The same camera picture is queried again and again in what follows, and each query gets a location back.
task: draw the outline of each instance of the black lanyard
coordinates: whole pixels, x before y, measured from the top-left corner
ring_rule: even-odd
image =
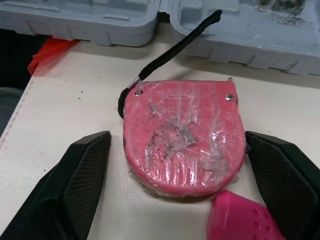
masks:
[[[139,73],[139,76],[136,77],[129,86],[121,92],[118,101],[118,112],[120,117],[124,118],[124,108],[125,108],[125,100],[130,90],[132,90],[137,83],[145,80],[154,70],[161,67],[162,65],[169,62],[172,58],[174,58],[178,53],[180,53],[186,46],[188,46],[193,40],[195,40],[208,26],[215,24],[221,19],[222,10],[216,10],[209,17],[203,20],[199,26],[196,27],[189,35],[184,37],[180,42],[166,51],[164,54],[159,56],[157,59],[150,62],[147,66],[142,69]]]

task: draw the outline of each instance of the metal grommet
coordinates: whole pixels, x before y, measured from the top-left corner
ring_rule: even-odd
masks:
[[[227,94],[225,95],[225,99],[226,99],[227,101],[232,102],[233,100],[235,100],[235,97],[234,97],[231,93],[227,93]]]
[[[141,96],[143,93],[144,93],[144,91],[143,91],[143,90],[140,90],[140,91],[136,91],[136,92],[134,93],[134,95],[136,95],[137,97],[139,97],[139,96]]]

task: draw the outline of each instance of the dirt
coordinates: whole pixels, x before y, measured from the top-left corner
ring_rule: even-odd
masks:
[[[275,12],[287,12],[297,15],[305,7],[306,0],[259,0],[261,6],[270,5],[270,9]]]

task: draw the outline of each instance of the scratched surface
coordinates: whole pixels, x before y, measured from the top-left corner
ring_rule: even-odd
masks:
[[[227,101],[225,95],[236,98]],[[245,137],[232,82],[159,81],[125,101],[125,153],[132,171],[160,195],[217,192],[239,171]]]

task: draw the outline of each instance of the hole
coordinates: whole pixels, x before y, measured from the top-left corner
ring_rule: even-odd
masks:
[[[136,91],[136,92],[134,93],[134,95],[136,95],[137,97],[141,96],[142,94],[144,94],[144,91],[143,91],[143,90]]]
[[[269,215],[269,213],[267,213],[267,212],[265,212],[263,215],[264,215],[264,217],[265,217],[266,219],[269,219],[269,218],[270,218],[270,215]]]
[[[258,211],[257,209],[255,209],[255,210],[253,210],[253,214],[254,214],[255,216],[259,216],[259,211]]]
[[[257,223],[256,221],[254,222],[253,226],[254,226],[255,229],[259,229],[260,228],[260,224]]]
[[[269,226],[265,226],[264,230],[268,234],[268,233],[270,233],[271,228]]]

